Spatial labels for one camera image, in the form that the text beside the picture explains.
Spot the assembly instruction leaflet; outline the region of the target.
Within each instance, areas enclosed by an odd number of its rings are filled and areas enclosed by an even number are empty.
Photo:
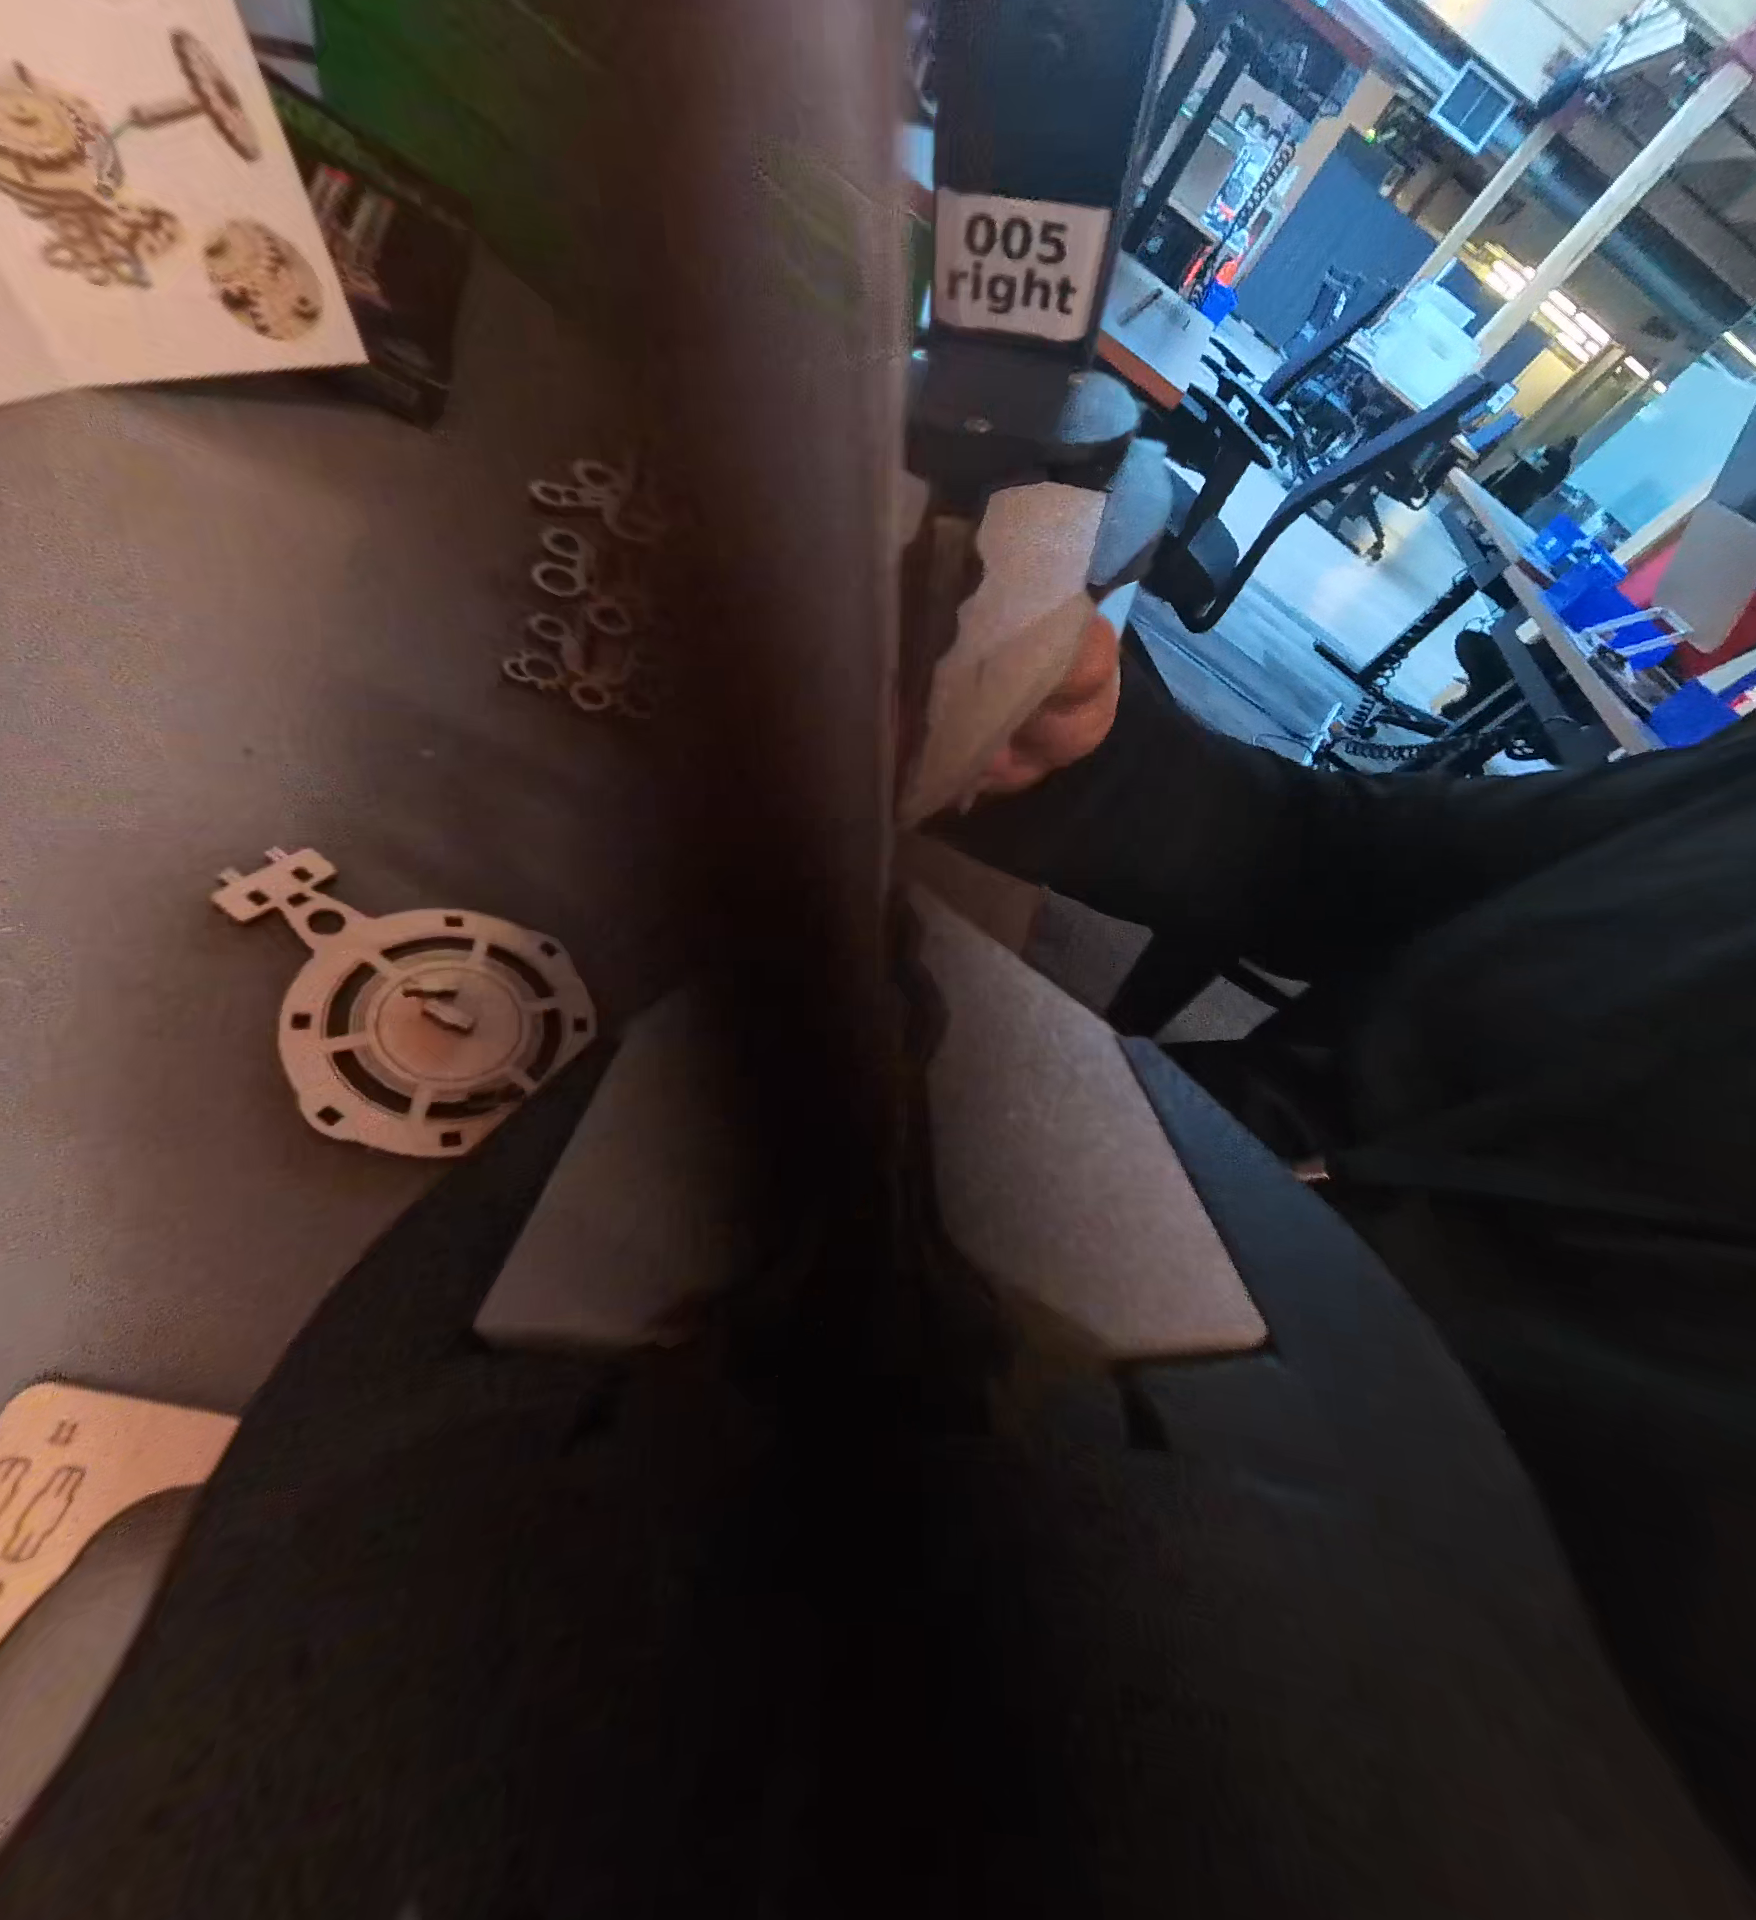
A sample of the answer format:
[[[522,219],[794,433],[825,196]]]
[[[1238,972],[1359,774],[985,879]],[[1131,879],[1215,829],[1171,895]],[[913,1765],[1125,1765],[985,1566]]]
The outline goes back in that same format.
[[[368,365],[232,3],[0,3],[0,408]]]

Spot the long white table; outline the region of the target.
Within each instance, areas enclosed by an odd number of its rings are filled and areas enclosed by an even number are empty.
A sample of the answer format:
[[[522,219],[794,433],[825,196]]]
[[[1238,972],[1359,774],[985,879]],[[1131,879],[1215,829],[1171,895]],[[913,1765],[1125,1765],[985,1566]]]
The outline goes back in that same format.
[[[1579,701],[1591,714],[1591,724],[1612,738],[1614,757],[1661,752],[1663,743],[1657,735],[1591,664],[1573,630],[1564,625],[1559,609],[1549,604],[1546,572],[1534,556],[1533,528],[1465,473],[1452,473],[1443,488],[1458,503],[1458,511],[1473,532],[1491,547],[1496,577],[1515,596],[1515,643],[1521,652],[1515,678],[1538,720],[1551,726],[1560,714],[1569,722],[1575,722],[1577,717],[1556,701],[1559,688],[1552,683],[1549,670],[1533,671],[1538,661],[1524,656],[1526,631],[1546,650],[1549,658],[1559,659],[1563,679],[1577,688]]]

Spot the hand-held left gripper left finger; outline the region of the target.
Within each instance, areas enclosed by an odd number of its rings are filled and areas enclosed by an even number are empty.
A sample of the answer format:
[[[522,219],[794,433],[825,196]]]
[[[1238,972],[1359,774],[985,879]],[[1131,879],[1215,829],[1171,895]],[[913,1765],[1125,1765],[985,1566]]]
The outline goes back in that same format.
[[[720,1010],[646,1009],[483,1303],[499,1350],[669,1345],[759,1262],[759,1136]]]

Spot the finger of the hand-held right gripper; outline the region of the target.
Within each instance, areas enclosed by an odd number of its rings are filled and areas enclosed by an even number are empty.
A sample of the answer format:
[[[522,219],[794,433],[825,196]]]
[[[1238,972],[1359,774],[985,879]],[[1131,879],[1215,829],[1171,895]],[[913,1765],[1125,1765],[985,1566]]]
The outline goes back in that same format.
[[[976,516],[927,509],[909,545],[909,827],[985,790],[1105,605],[1144,579],[1171,504],[1165,447],[1133,441],[1100,493],[1045,480]]]

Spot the round wooden gear assembly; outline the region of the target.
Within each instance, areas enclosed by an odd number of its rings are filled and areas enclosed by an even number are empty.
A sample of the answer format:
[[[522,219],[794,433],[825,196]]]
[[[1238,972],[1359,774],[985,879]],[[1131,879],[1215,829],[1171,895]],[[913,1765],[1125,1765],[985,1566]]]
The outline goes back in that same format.
[[[278,918],[307,950],[274,1045],[316,1136],[462,1157],[597,1042],[599,1009],[558,938],[470,908],[365,913],[334,879],[315,850],[270,850],[211,893],[234,924]]]

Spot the person's right hand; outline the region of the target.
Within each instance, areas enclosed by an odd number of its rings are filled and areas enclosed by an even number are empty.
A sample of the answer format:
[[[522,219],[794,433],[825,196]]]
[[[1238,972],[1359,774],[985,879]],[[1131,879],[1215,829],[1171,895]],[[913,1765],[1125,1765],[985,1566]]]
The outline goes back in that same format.
[[[1121,692],[1124,638],[1096,612],[1064,678],[995,754],[974,798],[1019,794],[1082,762],[1112,732]]]

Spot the large green plastic bin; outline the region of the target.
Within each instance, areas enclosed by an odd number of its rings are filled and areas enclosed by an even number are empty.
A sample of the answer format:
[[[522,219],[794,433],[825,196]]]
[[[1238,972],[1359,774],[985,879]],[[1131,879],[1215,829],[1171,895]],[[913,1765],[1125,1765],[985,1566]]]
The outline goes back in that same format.
[[[861,4],[313,4],[325,101],[603,331],[665,301],[861,319],[885,188]]]

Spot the black office chair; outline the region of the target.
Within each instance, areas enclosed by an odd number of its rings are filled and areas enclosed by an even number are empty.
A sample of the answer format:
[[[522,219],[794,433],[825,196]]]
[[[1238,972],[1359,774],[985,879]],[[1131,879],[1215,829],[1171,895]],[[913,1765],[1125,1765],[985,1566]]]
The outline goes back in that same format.
[[[1491,403],[1473,323],[1465,301],[1426,279],[1399,301],[1355,306],[1260,384],[1212,350],[1210,385],[1156,410],[1148,430],[1176,475],[1142,589],[1204,633],[1302,520],[1334,535],[1364,516],[1377,556],[1377,501],[1428,503],[1454,439]]]

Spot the black product box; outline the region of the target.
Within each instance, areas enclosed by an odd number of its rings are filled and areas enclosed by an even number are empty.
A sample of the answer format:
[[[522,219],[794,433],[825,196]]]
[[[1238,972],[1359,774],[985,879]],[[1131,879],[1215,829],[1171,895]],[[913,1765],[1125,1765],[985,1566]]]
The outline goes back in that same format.
[[[267,88],[364,341],[365,363],[332,381],[437,426],[477,253],[470,206],[291,80],[269,73]]]

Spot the blue storage crate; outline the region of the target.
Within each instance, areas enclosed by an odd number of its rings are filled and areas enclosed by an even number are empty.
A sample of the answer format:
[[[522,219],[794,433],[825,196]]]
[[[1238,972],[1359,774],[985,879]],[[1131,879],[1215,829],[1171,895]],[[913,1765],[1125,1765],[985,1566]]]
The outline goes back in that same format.
[[[1635,613],[1624,593],[1628,568],[1569,514],[1556,514],[1534,537],[1531,562],[1546,577],[1545,601],[1571,631]]]

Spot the person's black clothed body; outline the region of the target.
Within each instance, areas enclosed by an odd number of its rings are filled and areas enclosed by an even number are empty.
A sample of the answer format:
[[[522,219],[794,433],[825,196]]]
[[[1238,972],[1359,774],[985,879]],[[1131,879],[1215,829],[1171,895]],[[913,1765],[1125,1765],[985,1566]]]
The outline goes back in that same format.
[[[1185,1068],[1370,1239],[1546,1497],[1620,1667],[1756,1873],[1756,1230],[1364,1189],[1301,995]]]

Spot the laser-cut wooden parts sheet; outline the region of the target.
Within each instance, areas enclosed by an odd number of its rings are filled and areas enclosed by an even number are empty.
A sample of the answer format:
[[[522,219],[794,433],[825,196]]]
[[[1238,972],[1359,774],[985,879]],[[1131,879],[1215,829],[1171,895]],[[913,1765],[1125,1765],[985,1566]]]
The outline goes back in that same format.
[[[729,1359],[814,1500],[911,1451],[893,974],[901,4],[635,4],[642,395],[674,531],[680,876],[752,1257]]]

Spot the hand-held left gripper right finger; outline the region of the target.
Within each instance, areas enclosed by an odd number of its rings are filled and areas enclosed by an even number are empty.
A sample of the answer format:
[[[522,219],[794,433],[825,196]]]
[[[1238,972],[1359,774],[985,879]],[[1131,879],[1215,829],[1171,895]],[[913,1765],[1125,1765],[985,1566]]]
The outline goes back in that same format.
[[[961,1254],[1105,1362],[1263,1347],[1266,1322],[1117,1034],[944,899],[908,902],[944,1012],[932,1150]]]

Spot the small wooden sheet offcut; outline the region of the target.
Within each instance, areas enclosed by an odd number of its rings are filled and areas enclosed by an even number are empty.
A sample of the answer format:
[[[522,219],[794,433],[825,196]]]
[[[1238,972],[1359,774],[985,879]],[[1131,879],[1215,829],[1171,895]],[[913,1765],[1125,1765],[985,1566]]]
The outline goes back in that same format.
[[[204,1486],[240,1421],[67,1380],[0,1410],[0,1645],[111,1523]]]

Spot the person's right forearm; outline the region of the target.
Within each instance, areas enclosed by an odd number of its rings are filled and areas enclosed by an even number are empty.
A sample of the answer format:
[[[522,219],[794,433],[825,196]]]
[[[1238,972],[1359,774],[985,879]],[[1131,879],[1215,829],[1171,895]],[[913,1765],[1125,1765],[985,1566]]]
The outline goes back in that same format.
[[[1306,986],[1353,1186],[1756,1230],[1756,728],[1522,779],[1309,771],[1133,658],[1095,751],[939,829]]]

